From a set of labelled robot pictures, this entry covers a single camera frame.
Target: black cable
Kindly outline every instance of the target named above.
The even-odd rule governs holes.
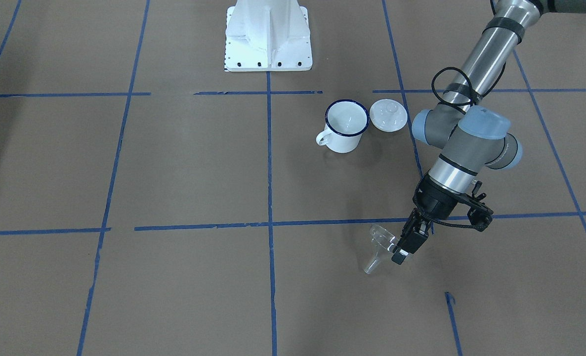
[[[496,14],[496,10],[495,10],[495,4],[493,2],[493,0],[489,0],[489,4],[491,6],[491,10],[493,12],[493,15]],[[451,103],[449,101],[446,101],[444,99],[442,99],[442,97],[440,95],[438,95],[438,92],[436,91],[436,87],[435,87],[435,82],[436,79],[438,78],[438,76],[444,72],[446,72],[447,70],[455,70],[456,72],[460,73],[465,81],[468,83],[469,85],[469,92],[471,93],[471,97],[469,98],[469,101],[467,101],[466,103]],[[495,79],[495,81],[493,82],[493,85],[490,86],[489,90],[487,90],[481,97],[482,99],[484,99],[484,97],[486,97],[486,95],[489,95],[493,89],[496,87],[497,83],[499,83],[499,80],[502,78],[503,76],[503,72],[506,70],[506,63],[503,64],[502,69],[499,72],[499,75],[497,76],[497,79]],[[439,104],[444,104],[447,106],[451,106],[452,108],[459,110],[462,113],[466,113],[464,110],[460,109],[461,106],[465,106],[465,105],[469,105],[469,106],[473,106],[478,104],[478,100],[477,97],[475,96],[476,91],[473,88],[473,84],[471,83],[469,76],[463,72],[463,70],[456,68],[456,67],[447,67],[444,68],[442,70],[440,70],[440,72],[438,72],[436,75],[433,76],[433,79],[431,79],[431,91],[433,91],[433,95],[436,96],[436,98],[439,101]]]
[[[465,81],[467,82],[467,84],[469,85],[469,101],[467,101],[466,103],[451,103],[449,101],[446,101],[445,99],[442,99],[442,97],[438,94],[437,90],[436,90],[436,79],[438,79],[438,76],[440,76],[440,74],[443,74],[444,72],[446,72],[447,70],[455,70],[456,72],[460,73],[460,75],[462,75],[465,79]],[[433,95],[436,96],[436,98],[441,101],[442,103],[446,103],[449,106],[465,106],[465,105],[476,105],[478,104],[478,99],[475,96],[475,90],[473,89],[473,84],[471,83],[471,79],[469,79],[469,76],[463,72],[460,68],[456,68],[456,67],[446,67],[446,68],[442,68],[441,70],[438,71],[438,73],[436,73],[433,76],[433,79],[431,79],[431,91],[433,91]]]
[[[426,211],[424,211],[420,205],[416,205],[418,212],[420,212],[420,215],[424,218],[426,218],[427,220],[431,221],[432,223],[437,223],[438,225],[442,225],[442,226],[448,226],[448,227],[458,227],[458,228],[472,228],[473,230],[477,230],[477,231],[484,231],[485,230],[485,226],[484,225],[463,225],[461,223],[450,223],[450,222],[444,222],[442,220],[433,218],[432,216],[430,216],[429,214],[427,214]]]

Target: mug handle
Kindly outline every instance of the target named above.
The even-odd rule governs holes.
[[[320,146],[327,144],[330,140],[330,137],[326,137],[326,136],[330,135],[331,133],[332,133],[331,129],[326,129],[326,130],[320,132],[320,134],[317,135],[315,142],[317,142],[317,144]]]

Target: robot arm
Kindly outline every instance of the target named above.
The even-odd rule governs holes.
[[[439,103],[423,110],[414,119],[412,131],[418,140],[442,149],[438,160],[424,175],[415,191],[416,208],[403,227],[401,238],[392,245],[392,260],[401,264],[406,256],[427,240],[432,223],[484,231],[493,211],[476,196],[481,182],[476,176],[482,167],[508,169],[519,162],[523,149],[510,133],[510,121],[478,106],[502,73],[505,61],[524,38],[526,29],[548,12],[586,13],[586,0],[500,0],[494,17],[458,74],[442,96],[432,89]],[[467,194],[471,184],[472,193]],[[469,206],[470,225],[444,220],[458,203]]]

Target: light blue joint cap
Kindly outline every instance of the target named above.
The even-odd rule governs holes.
[[[502,167],[502,170],[505,169],[511,169],[512,167],[515,167],[519,161],[521,161],[521,156],[524,155],[524,147],[521,146],[521,142],[519,142],[519,140],[517,140],[517,154],[515,155],[515,158],[512,159],[512,161],[506,166],[506,167]]]
[[[503,139],[510,129],[510,121],[494,111],[475,105],[458,122],[458,127],[476,137],[489,140]]]
[[[414,117],[414,122],[412,123],[412,135],[414,138],[419,140],[424,144],[429,144],[427,142],[427,138],[424,135],[424,124],[427,122],[427,115],[429,115],[429,109],[425,109],[420,111],[416,117]]]

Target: clear plastic funnel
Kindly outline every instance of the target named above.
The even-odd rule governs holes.
[[[363,269],[367,274],[374,272],[381,262],[392,258],[396,248],[396,243],[399,240],[394,234],[392,234],[392,232],[389,232],[376,223],[373,223],[372,226],[370,226],[370,235],[372,235],[374,255]]]

